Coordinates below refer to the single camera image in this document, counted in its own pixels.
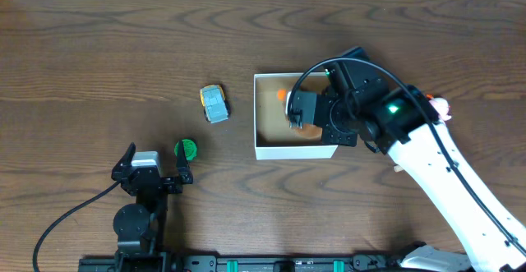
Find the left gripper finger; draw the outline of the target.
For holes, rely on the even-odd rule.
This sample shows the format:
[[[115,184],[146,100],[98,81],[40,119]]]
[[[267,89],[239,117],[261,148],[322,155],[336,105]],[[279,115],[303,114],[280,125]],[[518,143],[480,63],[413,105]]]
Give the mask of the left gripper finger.
[[[129,167],[131,167],[135,152],[136,152],[136,145],[134,142],[132,142],[128,146],[124,155],[120,158],[120,160],[115,165],[116,173],[124,173]]]
[[[183,140],[180,140],[176,144],[176,167],[181,176],[187,177],[190,173],[189,163],[187,161],[186,153],[184,150],[184,143]]]

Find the brown plush toy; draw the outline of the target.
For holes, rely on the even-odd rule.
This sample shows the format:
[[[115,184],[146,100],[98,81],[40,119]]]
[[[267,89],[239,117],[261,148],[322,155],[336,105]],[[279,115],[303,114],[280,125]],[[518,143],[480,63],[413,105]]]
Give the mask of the brown plush toy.
[[[283,74],[278,76],[279,86],[276,88],[276,98],[279,102],[279,111],[275,117],[275,126],[272,132],[275,133],[274,139],[282,142],[305,142],[319,141],[322,129],[313,124],[303,124],[301,128],[290,127],[288,115],[285,112],[289,92],[293,88],[299,73]],[[329,86],[329,80],[325,76],[309,76],[303,81],[299,90],[310,91],[321,94]]]

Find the pink duck toy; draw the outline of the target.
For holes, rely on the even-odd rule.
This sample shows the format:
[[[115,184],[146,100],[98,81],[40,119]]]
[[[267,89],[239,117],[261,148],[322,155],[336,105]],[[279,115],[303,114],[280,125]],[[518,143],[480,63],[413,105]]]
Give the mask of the pink duck toy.
[[[450,115],[450,105],[446,99],[434,97],[433,95],[427,95],[427,99],[430,105],[437,111],[441,121],[447,122],[452,118]]]

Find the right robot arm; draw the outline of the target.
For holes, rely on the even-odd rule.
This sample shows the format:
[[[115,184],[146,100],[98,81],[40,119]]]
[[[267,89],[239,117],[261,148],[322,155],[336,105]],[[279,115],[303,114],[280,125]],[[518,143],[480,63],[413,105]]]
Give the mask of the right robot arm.
[[[318,62],[329,78],[338,126],[389,156],[424,190],[457,236],[476,271],[523,271],[525,227],[495,198],[418,88],[371,62],[362,48]]]

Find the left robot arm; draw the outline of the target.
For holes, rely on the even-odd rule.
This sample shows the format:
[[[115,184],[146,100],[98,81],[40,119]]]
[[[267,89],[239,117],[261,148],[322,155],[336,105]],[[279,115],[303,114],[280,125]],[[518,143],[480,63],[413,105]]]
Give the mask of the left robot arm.
[[[131,143],[113,167],[111,178],[130,196],[132,204],[123,206],[114,216],[113,230],[118,236],[118,249],[111,271],[179,271],[177,256],[164,250],[164,227],[168,196],[182,193],[182,187],[193,183],[184,142],[176,144],[178,174],[161,174],[156,151],[138,152]]]

